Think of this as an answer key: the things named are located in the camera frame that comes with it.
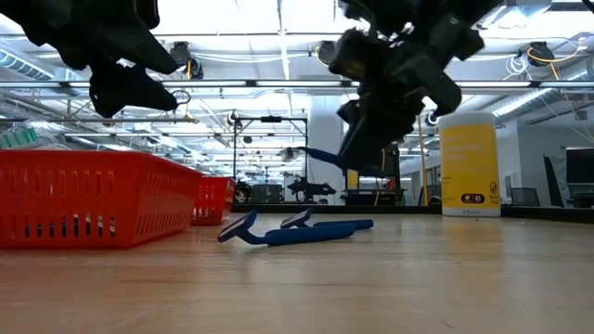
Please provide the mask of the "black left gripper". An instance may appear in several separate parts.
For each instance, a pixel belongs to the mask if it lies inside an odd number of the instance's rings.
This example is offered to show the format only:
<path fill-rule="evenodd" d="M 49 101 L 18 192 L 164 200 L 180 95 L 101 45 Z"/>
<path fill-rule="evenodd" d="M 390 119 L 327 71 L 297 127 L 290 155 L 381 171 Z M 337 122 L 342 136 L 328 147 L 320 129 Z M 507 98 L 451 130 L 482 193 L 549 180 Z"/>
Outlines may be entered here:
<path fill-rule="evenodd" d="M 144 14 L 151 1 L 1 0 L 1 13 L 15 21 L 36 45 L 69 49 L 76 70 L 114 65 L 119 59 L 161 73 L 177 63 L 149 31 Z M 113 117 L 124 107 L 176 109 L 176 98 L 142 67 L 115 67 L 94 72 L 89 96 L 95 111 Z"/>

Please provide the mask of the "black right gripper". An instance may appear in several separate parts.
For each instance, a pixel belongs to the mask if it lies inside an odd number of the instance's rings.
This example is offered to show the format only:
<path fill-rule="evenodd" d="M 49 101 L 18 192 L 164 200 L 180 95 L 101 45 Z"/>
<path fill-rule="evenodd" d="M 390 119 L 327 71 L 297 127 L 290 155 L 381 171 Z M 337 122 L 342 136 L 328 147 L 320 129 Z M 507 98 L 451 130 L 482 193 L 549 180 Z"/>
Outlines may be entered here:
<path fill-rule="evenodd" d="M 362 170 L 379 152 L 413 130 L 413 122 L 428 97 L 439 116 L 461 103 L 461 90 L 446 74 L 447 65 L 465 60 L 484 47 L 473 24 L 477 16 L 380 17 L 376 33 L 388 37 L 375 61 L 373 95 L 349 100 L 337 115 L 349 124 L 338 151 L 342 167 Z"/>

